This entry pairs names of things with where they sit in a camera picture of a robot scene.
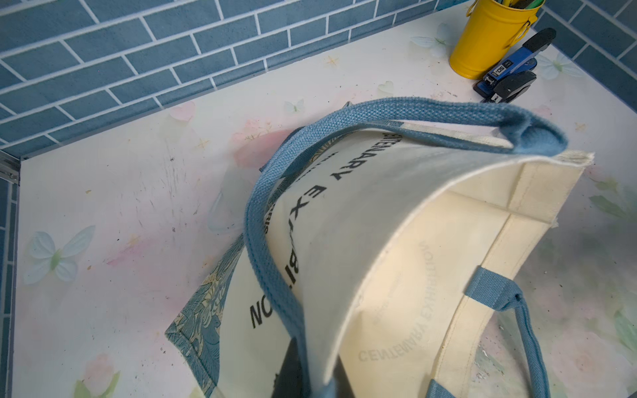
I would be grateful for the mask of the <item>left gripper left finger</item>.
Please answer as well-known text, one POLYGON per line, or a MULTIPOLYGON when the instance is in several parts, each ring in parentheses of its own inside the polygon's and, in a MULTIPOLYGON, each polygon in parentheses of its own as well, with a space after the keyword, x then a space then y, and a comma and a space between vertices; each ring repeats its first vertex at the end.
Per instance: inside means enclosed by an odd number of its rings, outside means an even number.
POLYGON ((275 374, 272 398, 301 398, 303 396, 303 373, 298 343, 295 338, 285 353, 280 371, 275 374))

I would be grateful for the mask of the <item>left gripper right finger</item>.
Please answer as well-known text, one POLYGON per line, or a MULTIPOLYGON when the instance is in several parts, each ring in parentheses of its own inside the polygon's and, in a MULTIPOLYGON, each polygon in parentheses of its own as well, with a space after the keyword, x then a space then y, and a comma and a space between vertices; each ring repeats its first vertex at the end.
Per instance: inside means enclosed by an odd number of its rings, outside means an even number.
POLYGON ((343 366, 343 362, 340 357, 337 357, 337 361, 333 370, 334 381, 334 394, 335 398, 355 398, 353 388, 348 379, 348 375, 343 366))

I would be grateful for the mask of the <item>cream canvas tote bag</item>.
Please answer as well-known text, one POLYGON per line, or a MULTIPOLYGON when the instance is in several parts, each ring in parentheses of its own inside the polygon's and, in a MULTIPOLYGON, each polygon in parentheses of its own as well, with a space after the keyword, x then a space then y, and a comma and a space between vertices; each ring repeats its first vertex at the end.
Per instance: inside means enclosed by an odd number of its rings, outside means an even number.
POLYGON ((206 397, 271 397, 290 340, 302 397, 465 397, 481 336, 515 314, 533 397, 550 394, 515 275, 592 162, 511 104, 347 104, 291 132, 242 233, 167 339, 206 397))

